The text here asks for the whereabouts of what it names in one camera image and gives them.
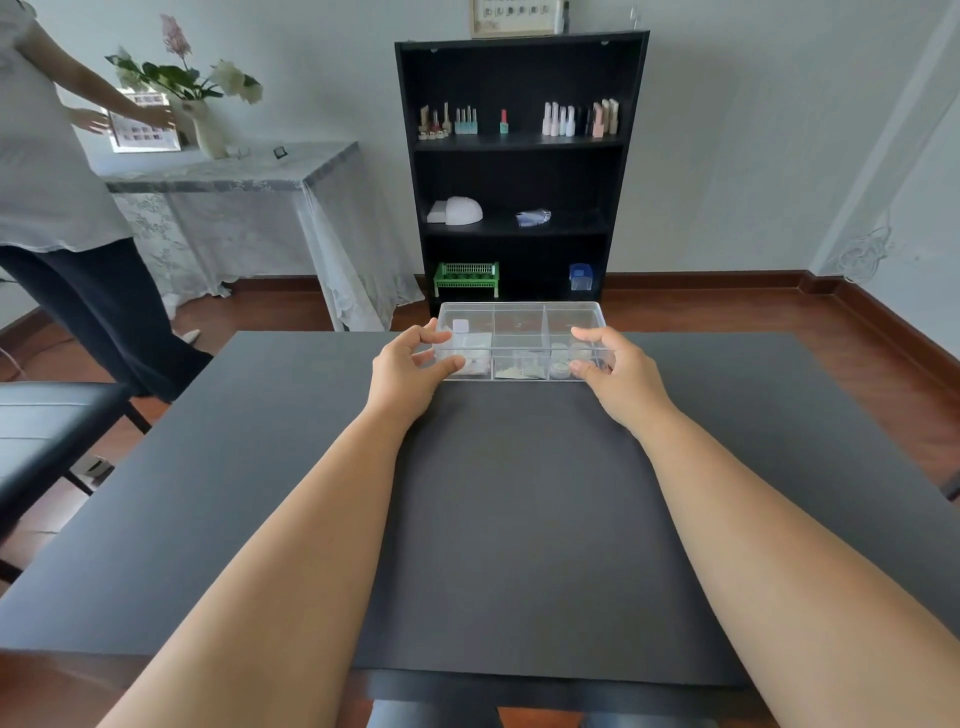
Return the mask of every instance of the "hand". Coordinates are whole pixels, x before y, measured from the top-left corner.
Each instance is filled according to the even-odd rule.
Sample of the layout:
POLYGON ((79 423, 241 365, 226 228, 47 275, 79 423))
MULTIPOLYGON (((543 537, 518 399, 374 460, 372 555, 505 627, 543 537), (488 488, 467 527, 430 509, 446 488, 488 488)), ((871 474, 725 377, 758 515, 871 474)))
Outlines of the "hand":
POLYGON ((637 438, 649 423, 679 412, 663 387, 657 362, 622 333, 610 327, 574 327, 571 333, 581 341, 599 341, 610 350, 613 361, 610 371, 579 359, 570 362, 570 371, 589 385, 607 414, 637 438))
POLYGON ((140 107, 140 111, 133 119, 157 129, 173 129, 177 124, 170 107, 140 107))
POLYGON ((113 126, 106 114, 93 109, 71 109, 66 110, 70 117, 70 123, 77 129, 83 129, 85 132, 109 134, 113 126))
POLYGON ((467 363, 462 356, 450 356, 421 368, 433 358, 433 347, 425 352, 414 351, 420 344, 441 344, 452 335, 450 331, 438 333, 437 319, 430 319, 425 327, 410 327, 385 346, 373 360, 366 409, 405 428, 412 425, 426 411, 440 382, 467 363))

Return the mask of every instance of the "clear plastic organizer box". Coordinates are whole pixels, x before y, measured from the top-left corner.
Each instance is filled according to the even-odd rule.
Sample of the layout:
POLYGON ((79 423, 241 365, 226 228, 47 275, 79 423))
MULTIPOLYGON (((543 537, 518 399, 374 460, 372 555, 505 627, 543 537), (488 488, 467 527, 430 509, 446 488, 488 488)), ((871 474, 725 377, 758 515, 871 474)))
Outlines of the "clear plastic organizer box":
POLYGON ((599 303, 443 303, 438 330, 453 337, 437 358, 460 354, 452 380, 578 381, 571 359, 600 364, 606 348, 573 338, 570 327, 605 326, 599 303))

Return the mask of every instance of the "dark gray table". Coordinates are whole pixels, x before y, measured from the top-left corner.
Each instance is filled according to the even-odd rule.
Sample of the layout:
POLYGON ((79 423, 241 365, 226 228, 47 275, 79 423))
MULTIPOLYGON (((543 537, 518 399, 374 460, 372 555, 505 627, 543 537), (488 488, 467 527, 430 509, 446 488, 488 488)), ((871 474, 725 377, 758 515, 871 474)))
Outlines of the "dark gray table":
MULTIPOLYGON (((237 334, 0 599, 0 648, 129 683, 360 410, 390 338, 237 334)), ((633 338, 681 408, 960 635, 960 520, 796 339, 633 338)), ((354 664, 380 698, 757 706, 649 462, 582 383, 441 387, 354 664)))

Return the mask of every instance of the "wooden floor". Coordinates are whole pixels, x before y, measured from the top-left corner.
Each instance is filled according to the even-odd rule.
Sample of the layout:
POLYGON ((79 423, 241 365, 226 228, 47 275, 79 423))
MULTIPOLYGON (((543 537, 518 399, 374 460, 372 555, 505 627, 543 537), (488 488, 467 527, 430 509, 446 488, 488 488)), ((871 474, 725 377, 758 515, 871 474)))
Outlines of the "wooden floor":
MULTIPOLYGON (((890 437, 936 483, 960 468, 960 398, 951 393, 879 333, 832 297, 805 296, 796 290, 612 291, 602 301, 611 326, 628 331, 790 331, 816 354, 836 381, 866 409, 890 437)), ((425 304, 399 309, 394 329, 424 323, 425 304)), ((229 299, 205 298, 185 305, 175 322, 183 332, 200 328, 198 346, 219 351, 237 330, 331 330, 323 298, 316 293, 245 292, 229 299)), ((65 331, 50 326, 13 354, 26 362, 31 378, 109 381, 65 331)), ((0 380, 12 378, 0 361, 0 380)), ((151 421, 166 405, 137 400, 151 421)), ((141 435, 119 423, 93 449, 119 461, 141 435)), ((0 547, 0 556, 27 566, 83 506, 84 497, 61 483, 23 519, 0 547)), ((55 673, 44 665, 12 657, 0 659, 0 728, 96 724, 117 695, 103 687, 55 673)), ((369 706, 345 706, 341 724, 359 728, 369 706)), ((507 728, 573 728, 576 714, 504 710, 507 728)), ((765 725, 753 722, 757 728, 765 725)), ((730 721, 724 728, 746 728, 730 721)))

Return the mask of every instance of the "black bookshelf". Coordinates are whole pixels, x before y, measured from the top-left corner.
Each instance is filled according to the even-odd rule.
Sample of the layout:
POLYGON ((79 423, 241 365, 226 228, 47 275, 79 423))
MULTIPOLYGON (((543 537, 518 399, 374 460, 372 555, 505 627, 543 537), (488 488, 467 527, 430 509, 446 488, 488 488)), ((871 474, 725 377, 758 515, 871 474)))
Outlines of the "black bookshelf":
MULTIPOLYGON (((427 280, 437 265, 500 263, 499 301, 597 301, 634 127, 649 32, 404 42, 396 44, 407 149, 427 280), (620 104, 616 135, 544 137, 545 102, 620 104), (477 109, 479 134, 417 139, 420 107, 477 109), (499 133, 506 109, 510 133, 499 133), (484 219, 454 227, 426 222, 437 200, 480 203, 484 219), (545 207, 548 223, 521 228, 514 215, 545 207), (570 291, 572 263, 593 268, 589 291, 570 291)), ((444 301, 493 300, 485 289, 441 289, 444 301)))

